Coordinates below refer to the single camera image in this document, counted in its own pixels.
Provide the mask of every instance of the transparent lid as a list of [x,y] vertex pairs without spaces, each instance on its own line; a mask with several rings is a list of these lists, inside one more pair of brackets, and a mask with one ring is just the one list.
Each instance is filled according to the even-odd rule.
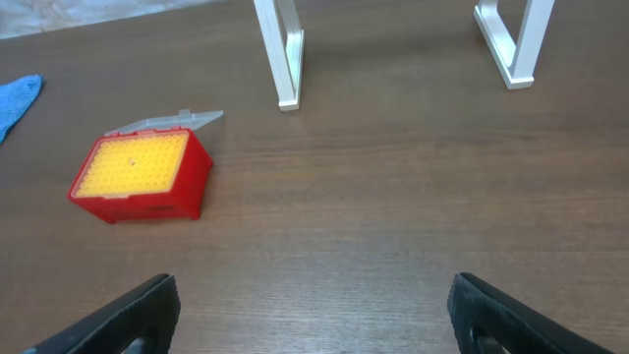
[[182,109],[176,116],[142,119],[136,123],[107,132],[105,133],[105,136],[111,136],[114,134],[129,134],[142,130],[166,130],[175,127],[196,130],[222,116],[223,111],[190,113],[190,109]]

